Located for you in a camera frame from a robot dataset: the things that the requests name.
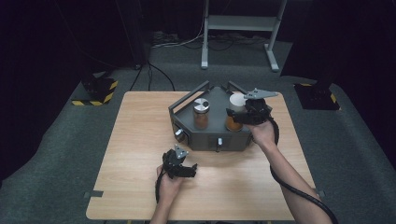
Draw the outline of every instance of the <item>dark background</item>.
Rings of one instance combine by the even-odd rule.
[[[197,35],[203,1],[144,2],[141,24],[145,28],[180,38]],[[42,135],[86,71],[134,64],[114,1],[57,3],[72,35],[53,0],[0,3],[1,179],[35,154]],[[212,0],[211,13],[271,16],[278,7],[275,0],[227,4]],[[334,83],[351,98],[394,166],[395,8],[391,0],[290,0],[277,39],[294,42],[282,76],[320,79],[328,64],[344,57]],[[350,48],[349,53],[339,55],[342,48]]]

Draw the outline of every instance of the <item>jar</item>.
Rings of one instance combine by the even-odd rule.
[[[246,111],[245,102],[246,102],[246,99],[244,97],[244,94],[234,93],[230,96],[229,108],[231,110],[235,111],[236,113],[244,112],[244,111]],[[234,122],[233,118],[230,116],[227,116],[227,118],[225,120],[225,126],[231,132],[239,132],[244,127],[244,125],[242,123]]]
[[[193,103],[194,126],[197,129],[205,129],[209,124],[210,103],[204,98],[198,98]]]

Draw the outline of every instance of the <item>gray carpet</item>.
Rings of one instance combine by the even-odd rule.
[[[227,44],[211,42],[211,46],[221,49]],[[291,43],[276,42],[274,53],[280,67],[290,47]],[[211,85],[232,80],[246,90],[256,87],[280,91],[316,186],[325,194],[323,202],[339,222],[395,223],[395,171],[341,88],[331,86],[342,110],[303,110],[293,83],[314,82],[271,72],[262,44],[210,50],[207,70],[200,68],[199,49],[153,49],[149,60],[173,80],[177,91],[191,91],[205,80]],[[160,72],[155,69],[152,72],[152,91],[172,90]],[[86,193],[93,189],[122,96],[131,88],[136,75],[137,71],[128,68],[113,72],[111,77],[119,85],[108,105],[72,106],[65,102],[35,156],[3,182],[0,223],[104,223],[86,218],[89,202]],[[146,91],[148,86],[145,66],[133,91]]]

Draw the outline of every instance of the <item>metal box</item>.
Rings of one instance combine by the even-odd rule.
[[[180,100],[169,106],[169,114],[175,138],[183,142],[192,150],[200,151],[242,151],[251,142],[252,135],[245,126],[239,132],[231,132],[226,128],[226,108],[229,106],[230,96],[234,87],[236,91],[247,92],[229,81],[227,88],[209,87],[209,81],[204,82]],[[208,125],[205,129],[197,129],[193,120],[193,102],[195,99],[205,98],[210,103]],[[178,111],[176,107],[185,104]]]

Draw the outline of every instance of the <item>white rack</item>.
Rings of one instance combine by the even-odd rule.
[[[209,0],[205,0],[205,27],[204,27],[204,44],[202,47],[201,67],[208,67],[207,54],[207,35],[209,30],[240,30],[240,31],[269,31],[271,33],[270,43],[264,45],[268,60],[274,72],[279,71],[276,58],[273,53],[273,46],[276,40],[277,31],[282,21],[283,12],[287,0],[282,0],[276,17],[247,17],[247,16],[219,16],[209,15]]]

